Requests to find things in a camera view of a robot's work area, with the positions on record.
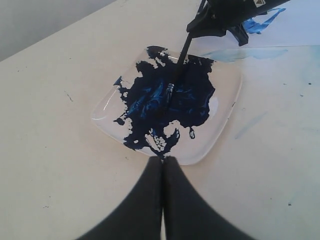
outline white table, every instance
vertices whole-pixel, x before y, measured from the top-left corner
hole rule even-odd
[[[148,158],[90,113],[143,48],[181,49],[197,5],[118,0],[0,63],[0,239],[75,239],[128,194]],[[191,53],[203,55],[197,43]],[[317,48],[286,50],[235,62],[244,84],[234,112],[210,154],[183,167],[212,207],[260,240],[320,236]]]

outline blue paint stain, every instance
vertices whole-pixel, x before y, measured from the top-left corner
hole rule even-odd
[[[271,9],[269,12],[276,11],[276,13],[273,14],[265,22],[258,23],[253,18],[250,18],[250,19],[248,19],[248,20],[243,22],[243,27],[244,27],[245,31],[247,33],[249,33],[249,34],[261,34],[261,32],[264,29],[266,29],[275,20],[275,18],[285,10],[286,10],[285,8],[274,8],[274,9]]]
[[[215,92],[208,76],[214,61],[189,55],[184,74],[175,85],[169,109],[158,118],[155,112],[163,102],[176,67],[165,50],[158,46],[147,48],[149,58],[156,61],[157,67],[147,61],[137,62],[136,69],[142,76],[134,80],[131,88],[122,86],[121,80],[115,83],[120,86],[118,91],[127,108],[114,122],[124,125],[127,119],[131,119],[131,133],[124,138],[124,145],[133,150],[148,147],[160,157],[169,153],[180,139],[179,129],[175,128],[172,135],[166,136],[164,128],[177,120],[182,127],[189,128],[189,136],[194,139],[193,127],[208,119],[209,100]],[[152,147],[146,135],[152,137],[156,147]]]
[[[246,59],[253,57],[255,59],[275,59],[288,52],[287,49],[260,49],[260,48],[247,48],[247,49],[226,49],[211,51],[203,54],[212,60],[224,63],[233,63],[236,60]]]
[[[259,123],[264,116],[267,114],[268,112],[264,112],[263,114],[256,116],[254,118],[252,118],[235,136],[234,139],[239,139],[241,138],[249,129],[251,129],[253,126],[255,126],[257,123]]]

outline paint mixture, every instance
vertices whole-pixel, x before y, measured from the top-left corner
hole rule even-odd
[[[133,150],[147,147],[161,157],[169,153],[180,139],[179,127],[175,123],[189,128],[191,139],[197,137],[193,128],[208,119],[209,101],[215,92],[208,76],[214,61],[189,55],[166,114],[157,117],[157,109],[176,67],[166,50],[158,46],[147,48],[149,59],[156,64],[137,62],[136,70],[142,76],[137,77],[130,88],[122,85],[121,77],[114,84],[119,86],[121,100],[126,105],[125,112],[114,122],[123,126],[128,121],[130,125],[124,145]]]

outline wall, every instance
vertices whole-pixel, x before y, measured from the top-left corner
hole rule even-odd
[[[114,0],[0,0],[0,61]]]

